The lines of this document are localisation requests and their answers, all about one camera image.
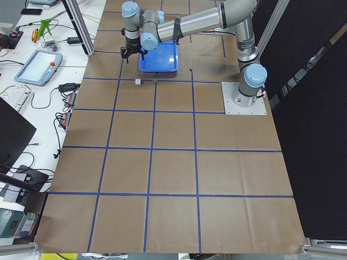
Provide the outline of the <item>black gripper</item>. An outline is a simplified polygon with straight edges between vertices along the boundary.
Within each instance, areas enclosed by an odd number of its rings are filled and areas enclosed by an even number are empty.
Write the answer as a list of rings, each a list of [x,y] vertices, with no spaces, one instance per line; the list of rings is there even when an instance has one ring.
[[[140,53],[142,60],[144,60],[144,56],[148,54],[147,50],[142,49],[141,45],[127,45],[125,47],[120,48],[121,58],[128,63],[128,58],[136,53]]]

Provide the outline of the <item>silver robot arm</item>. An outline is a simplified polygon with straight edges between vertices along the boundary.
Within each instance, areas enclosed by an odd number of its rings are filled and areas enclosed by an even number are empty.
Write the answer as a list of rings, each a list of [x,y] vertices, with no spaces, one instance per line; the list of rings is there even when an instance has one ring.
[[[173,41],[178,45],[180,39],[193,34],[233,35],[241,78],[231,99],[239,107],[251,107],[261,98],[258,92],[268,75],[260,64],[255,45],[252,15],[256,4],[256,1],[223,1],[214,8],[165,21],[163,11],[141,9],[136,2],[124,2],[121,33],[126,43],[121,48],[121,57],[127,60],[133,54],[145,56],[160,43]]]

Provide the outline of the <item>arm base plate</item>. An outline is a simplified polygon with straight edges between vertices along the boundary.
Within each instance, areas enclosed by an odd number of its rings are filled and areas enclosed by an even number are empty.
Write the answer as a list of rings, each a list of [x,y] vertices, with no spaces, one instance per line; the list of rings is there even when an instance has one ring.
[[[266,116],[264,96],[261,89],[256,96],[247,97],[239,92],[238,82],[222,82],[222,95],[226,115]]]

